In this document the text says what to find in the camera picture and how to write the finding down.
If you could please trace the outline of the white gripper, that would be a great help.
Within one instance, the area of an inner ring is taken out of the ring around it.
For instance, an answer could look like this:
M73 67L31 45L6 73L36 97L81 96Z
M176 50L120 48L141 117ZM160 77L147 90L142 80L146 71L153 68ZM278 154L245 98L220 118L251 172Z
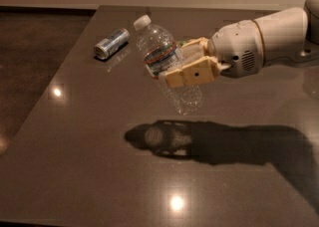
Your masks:
M182 64L159 74L159 81L169 88L212 83L220 75L230 78L255 75L264 61L261 34L252 20L227 25L209 40L200 37L186 41L180 51Z

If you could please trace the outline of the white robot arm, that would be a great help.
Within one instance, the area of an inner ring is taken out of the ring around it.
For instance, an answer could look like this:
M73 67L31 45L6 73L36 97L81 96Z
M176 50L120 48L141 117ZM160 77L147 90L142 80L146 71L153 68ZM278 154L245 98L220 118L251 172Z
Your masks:
M243 20L219 29L210 38L199 38L182 47L186 60L159 74L170 88L213 82L218 76L241 78L264 67L307 67L318 64L319 0L306 0L254 20Z

